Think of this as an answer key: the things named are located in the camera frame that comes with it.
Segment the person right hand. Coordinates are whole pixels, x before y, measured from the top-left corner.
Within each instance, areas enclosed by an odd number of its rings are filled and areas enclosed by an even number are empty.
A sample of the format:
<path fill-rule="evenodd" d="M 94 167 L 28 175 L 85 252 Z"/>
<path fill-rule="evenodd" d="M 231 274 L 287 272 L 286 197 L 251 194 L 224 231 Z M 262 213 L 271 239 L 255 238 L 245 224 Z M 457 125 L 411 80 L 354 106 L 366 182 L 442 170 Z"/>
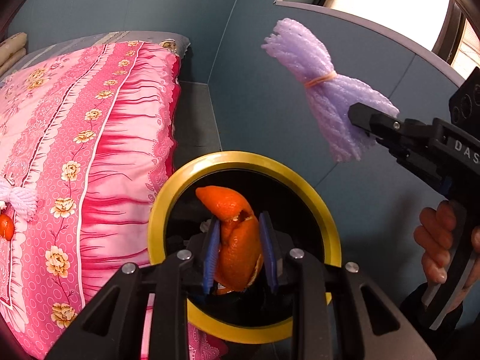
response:
<path fill-rule="evenodd" d="M 421 264 L 425 277 L 432 284 L 444 284 L 448 277 L 446 268 L 452 260 L 453 230 L 457 222 L 453 205 L 443 201 L 436 209 L 424 208 L 419 220 L 413 238 L 424 250 Z"/>

